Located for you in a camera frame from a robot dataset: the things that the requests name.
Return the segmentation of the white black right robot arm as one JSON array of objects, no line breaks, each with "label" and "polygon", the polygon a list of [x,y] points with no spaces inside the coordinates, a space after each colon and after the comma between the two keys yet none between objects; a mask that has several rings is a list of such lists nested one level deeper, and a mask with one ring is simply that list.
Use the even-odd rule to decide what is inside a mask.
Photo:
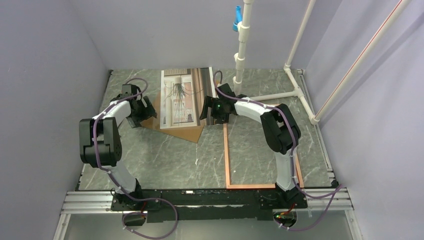
[{"label": "white black right robot arm", "polygon": [[267,105],[243,94],[235,95],[227,83],[215,90],[216,97],[205,96],[199,118],[212,117],[217,124],[224,124],[229,122],[230,115],[236,115],[261,123],[265,141],[276,160],[278,192],[275,200],[280,207],[289,207],[300,195],[294,155],[302,135],[289,107],[283,103]]}]

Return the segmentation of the printed photo sheet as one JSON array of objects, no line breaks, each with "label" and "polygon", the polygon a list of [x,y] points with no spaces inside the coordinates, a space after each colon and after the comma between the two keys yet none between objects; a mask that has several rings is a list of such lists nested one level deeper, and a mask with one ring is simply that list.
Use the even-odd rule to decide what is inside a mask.
[{"label": "printed photo sheet", "polygon": [[205,97],[216,96],[211,67],[165,69],[160,81],[161,130],[214,124],[210,116],[200,119]]}]

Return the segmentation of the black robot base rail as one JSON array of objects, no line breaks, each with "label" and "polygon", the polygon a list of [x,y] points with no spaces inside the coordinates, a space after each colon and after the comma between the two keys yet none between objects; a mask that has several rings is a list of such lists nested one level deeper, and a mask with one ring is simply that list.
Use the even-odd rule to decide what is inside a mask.
[{"label": "black robot base rail", "polygon": [[143,198],[135,205],[120,203],[115,193],[113,212],[143,211],[148,223],[186,220],[256,219],[271,221],[274,213],[306,209],[306,196],[300,193],[286,201],[273,189],[142,189]]}]

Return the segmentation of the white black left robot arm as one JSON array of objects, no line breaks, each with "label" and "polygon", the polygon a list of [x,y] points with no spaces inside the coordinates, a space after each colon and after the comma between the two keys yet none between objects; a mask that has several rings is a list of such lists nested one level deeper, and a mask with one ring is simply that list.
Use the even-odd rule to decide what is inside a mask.
[{"label": "white black left robot arm", "polygon": [[143,92],[138,86],[125,83],[106,109],[78,124],[81,161],[105,172],[114,184],[117,200],[131,210],[143,205],[144,196],[139,181],[121,161],[123,146],[119,125],[126,120],[131,128],[140,128],[143,121],[157,117],[153,104]]}]

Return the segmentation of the red picture frame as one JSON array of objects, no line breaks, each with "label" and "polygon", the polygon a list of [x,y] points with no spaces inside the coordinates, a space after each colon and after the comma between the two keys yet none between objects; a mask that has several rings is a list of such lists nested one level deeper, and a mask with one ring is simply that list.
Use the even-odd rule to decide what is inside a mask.
[{"label": "red picture frame", "polygon": [[277,177],[274,184],[231,183],[228,127],[225,123],[223,125],[225,187],[229,190],[268,190],[278,187],[283,191],[296,187],[303,188],[305,185],[296,153],[301,131],[288,106],[238,101],[235,110],[239,116],[261,123],[266,143],[274,152]]}]

